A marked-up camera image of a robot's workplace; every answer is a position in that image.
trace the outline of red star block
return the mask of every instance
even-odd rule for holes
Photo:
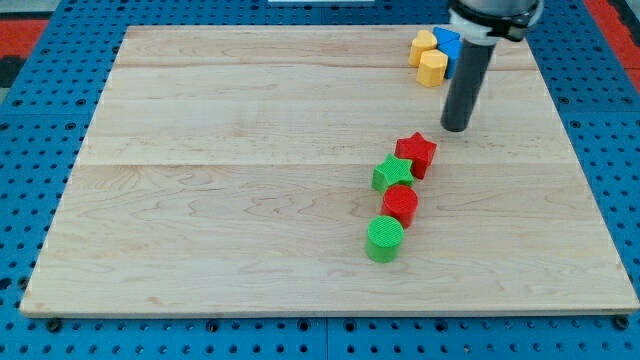
[[[424,179],[427,168],[431,165],[433,155],[436,153],[436,143],[425,140],[417,132],[410,138],[399,139],[396,143],[396,157],[413,160],[411,173],[418,179]]]

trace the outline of yellow block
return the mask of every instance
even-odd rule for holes
[[[422,53],[416,81],[426,87],[440,86],[444,81],[448,57],[440,50],[429,50]]]
[[[429,30],[418,31],[418,36],[411,42],[411,52],[409,53],[409,65],[418,67],[420,56],[427,50],[433,50],[438,46],[436,36]]]

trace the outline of wooden board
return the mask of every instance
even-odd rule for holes
[[[418,27],[131,27],[21,310],[32,317],[628,313],[638,300],[526,43],[472,126],[407,66]],[[398,259],[371,173],[439,144]]]

